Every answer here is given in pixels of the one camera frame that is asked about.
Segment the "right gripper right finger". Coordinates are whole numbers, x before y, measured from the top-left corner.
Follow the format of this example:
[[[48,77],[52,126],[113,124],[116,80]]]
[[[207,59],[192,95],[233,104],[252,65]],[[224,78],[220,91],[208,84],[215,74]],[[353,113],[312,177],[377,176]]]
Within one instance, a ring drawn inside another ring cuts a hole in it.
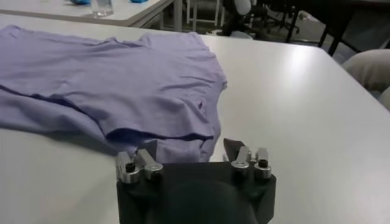
[[[255,180],[269,180],[272,168],[266,148],[251,149],[242,141],[225,138],[223,145],[226,160],[239,177],[252,175]]]

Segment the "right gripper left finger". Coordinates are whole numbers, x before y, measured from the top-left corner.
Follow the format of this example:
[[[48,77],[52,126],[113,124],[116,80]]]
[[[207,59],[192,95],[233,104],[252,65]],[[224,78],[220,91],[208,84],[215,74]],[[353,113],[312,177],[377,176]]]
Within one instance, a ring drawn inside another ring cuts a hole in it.
[[[125,184],[139,183],[141,177],[155,181],[162,176],[163,165],[155,159],[157,141],[142,143],[135,153],[119,152],[116,156],[116,178]]]

